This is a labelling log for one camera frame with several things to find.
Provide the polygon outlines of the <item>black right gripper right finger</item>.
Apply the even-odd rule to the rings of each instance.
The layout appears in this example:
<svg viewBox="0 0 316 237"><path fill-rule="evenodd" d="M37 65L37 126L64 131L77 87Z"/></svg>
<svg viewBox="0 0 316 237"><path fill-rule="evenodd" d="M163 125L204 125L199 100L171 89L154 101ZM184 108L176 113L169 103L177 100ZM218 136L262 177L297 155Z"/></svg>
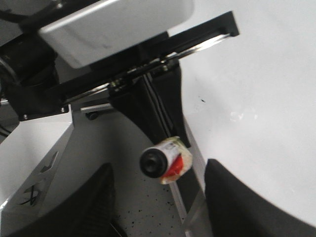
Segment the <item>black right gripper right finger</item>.
<svg viewBox="0 0 316 237"><path fill-rule="evenodd" d="M205 197L215 237L314 237L315 227L256 194L219 161L209 159Z"/></svg>

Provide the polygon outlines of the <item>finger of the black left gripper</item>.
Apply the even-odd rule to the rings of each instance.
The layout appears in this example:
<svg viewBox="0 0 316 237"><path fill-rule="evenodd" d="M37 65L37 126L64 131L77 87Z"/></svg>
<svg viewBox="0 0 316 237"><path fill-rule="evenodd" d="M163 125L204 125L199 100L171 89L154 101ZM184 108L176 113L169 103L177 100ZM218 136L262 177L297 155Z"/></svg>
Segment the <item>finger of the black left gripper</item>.
<svg viewBox="0 0 316 237"><path fill-rule="evenodd" d="M182 72L180 62L174 61L148 73L150 83L158 97L163 121L169 137L178 136L184 145L191 146L186 133L182 107Z"/></svg>
<svg viewBox="0 0 316 237"><path fill-rule="evenodd" d="M153 144L168 138L169 129L159 114L147 78L142 76L134 84L110 89L109 95L110 104L140 128Z"/></svg>

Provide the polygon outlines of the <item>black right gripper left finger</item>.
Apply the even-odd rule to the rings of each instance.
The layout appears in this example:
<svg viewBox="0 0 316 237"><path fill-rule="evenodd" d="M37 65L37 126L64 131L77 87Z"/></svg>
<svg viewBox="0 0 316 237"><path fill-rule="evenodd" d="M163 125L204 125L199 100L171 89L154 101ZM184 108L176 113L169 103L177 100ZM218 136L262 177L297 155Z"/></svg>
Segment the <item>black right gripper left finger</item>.
<svg viewBox="0 0 316 237"><path fill-rule="evenodd" d="M125 237L114 220L114 171L110 163L98 170L71 196L12 237Z"/></svg>

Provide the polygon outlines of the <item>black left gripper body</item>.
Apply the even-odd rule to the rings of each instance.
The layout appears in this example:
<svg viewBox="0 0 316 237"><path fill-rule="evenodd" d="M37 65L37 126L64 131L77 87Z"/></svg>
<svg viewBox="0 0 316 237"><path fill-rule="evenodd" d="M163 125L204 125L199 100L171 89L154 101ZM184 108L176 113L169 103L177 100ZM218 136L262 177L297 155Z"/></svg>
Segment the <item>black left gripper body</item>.
<svg viewBox="0 0 316 237"><path fill-rule="evenodd" d="M4 46L4 95L19 119L63 113L67 105L96 94L118 80L126 83L145 72L239 34L232 11L174 36L161 33L92 63L92 71L60 83L58 53L38 34L22 34Z"/></svg>

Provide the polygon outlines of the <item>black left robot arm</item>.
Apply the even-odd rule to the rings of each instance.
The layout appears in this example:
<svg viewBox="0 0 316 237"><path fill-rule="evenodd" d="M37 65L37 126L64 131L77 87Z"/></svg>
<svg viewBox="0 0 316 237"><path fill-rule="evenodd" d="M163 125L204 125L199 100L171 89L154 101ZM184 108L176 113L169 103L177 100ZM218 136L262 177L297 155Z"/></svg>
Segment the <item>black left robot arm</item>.
<svg viewBox="0 0 316 237"><path fill-rule="evenodd" d="M3 11L22 34L0 48L0 81L20 121L60 114L107 90L149 140L184 126L179 60L239 34L231 11L170 36L190 0L53 0L32 15Z"/></svg>

